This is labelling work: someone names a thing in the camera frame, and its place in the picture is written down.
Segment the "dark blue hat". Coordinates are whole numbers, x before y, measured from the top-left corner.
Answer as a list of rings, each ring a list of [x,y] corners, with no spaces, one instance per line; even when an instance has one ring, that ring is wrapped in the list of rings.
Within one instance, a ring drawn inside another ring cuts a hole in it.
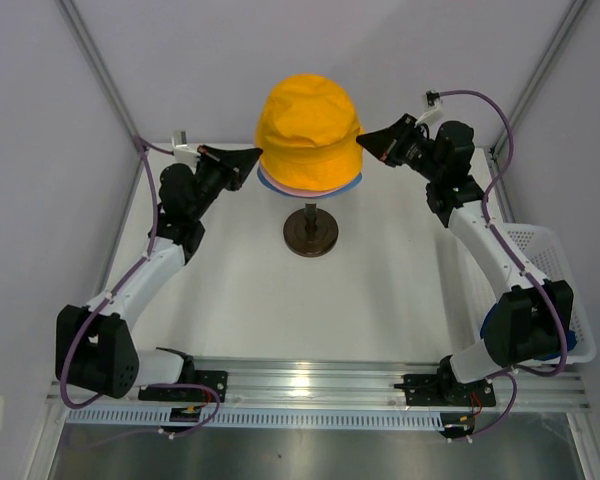
[[[491,309],[488,311],[488,313],[486,314],[486,316],[485,316],[485,318],[484,318],[484,320],[483,320],[483,322],[482,322],[482,325],[481,325],[481,327],[480,327],[480,333],[479,333],[479,335],[480,335],[480,338],[483,338],[483,337],[484,337],[484,334],[485,334],[486,327],[487,327],[488,323],[490,322],[490,320],[492,319],[492,317],[493,317],[493,315],[494,315],[494,312],[495,312],[495,309],[496,309],[496,306],[493,306],[493,307],[492,307],[492,308],[491,308]],[[573,349],[576,347],[576,345],[577,345],[577,343],[578,343],[578,340],[577,340],[577,337],[576,337],[576,333],[575,333],[573,330],[569,330],[569,331],[566,333],[566,336],[565,336],[565,338],[566,338],[566,342],[567,342],[567,351],[568,351],[568,352],[571,352],[571,351],[572,351],[572,350],[573,350]],[[559,351],[556,351],[556,352],[554,352],[554,353],[552,353],[552,354],[549,354],[549,355],[546,355],[546,356],[544,356],[544,357],[537,357],[537,360],[538,360],[538,361],[544,361],[544,362],[547,362],[547,361],[549,361],[549,360],[556,359],[556,358],[558,358],[559,356],[560,356],[560,352],[559,352]]]

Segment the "cream mannequin head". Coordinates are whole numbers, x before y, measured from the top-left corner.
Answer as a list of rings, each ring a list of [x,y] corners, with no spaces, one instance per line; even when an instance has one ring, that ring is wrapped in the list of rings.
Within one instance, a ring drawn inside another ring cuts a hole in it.
[[[282,232],[291,252],[305,258],[317,258],[336,246],[339,226],[335,217],[321,209],[316,200],[309,200],[287,217]]]

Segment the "yellow hat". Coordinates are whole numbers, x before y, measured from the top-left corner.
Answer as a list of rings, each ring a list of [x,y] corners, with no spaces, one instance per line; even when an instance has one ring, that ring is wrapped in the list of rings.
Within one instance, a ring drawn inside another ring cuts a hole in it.
[[[344,187],[359,177],[363,133],[346,90],[316,74],[297,74],[270,91],[254,135],[263,150],[261,166],[289,189],[322,192]]]

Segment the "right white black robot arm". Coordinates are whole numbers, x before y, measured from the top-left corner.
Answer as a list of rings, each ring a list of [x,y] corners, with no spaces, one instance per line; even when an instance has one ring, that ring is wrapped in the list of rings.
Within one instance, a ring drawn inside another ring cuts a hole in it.
[[[528,260],[489,214],[487,194],[470,173],[473,129],[446,121],[429,137],[427,128],[405,114],[356,141],[383,164],[406,165],[426,179],[429,209],[472,255],[496,297],[475,343],[443,358],[435,375],[421,382],[404,376],[398,387],[407,403],[469,406],[496,375],[527,370],[528,361],[549,356],[557,357],[552,372],[560,373],[568,354],[573,289]]]

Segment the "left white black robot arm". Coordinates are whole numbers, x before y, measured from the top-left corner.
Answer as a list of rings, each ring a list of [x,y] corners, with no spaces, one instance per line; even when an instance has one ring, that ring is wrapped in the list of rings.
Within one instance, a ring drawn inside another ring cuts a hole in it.
[[[223,150],[200,145],[192,161],[180,160],[150,177],[152,224],[138,259],[108,290],[83,306],[67,305],[58,314],[55,374],[63,403],[75,401],[70,387],[92,392],[98,400],[119,399],[130,390],[162,388],[174,400],[196,388],[192,359],[158,347],[139,351],[132,338],[135,323],[162,287],[193,258],[205,228],[202,218],[223,191],[239,190],[262,154],[259,148]]]

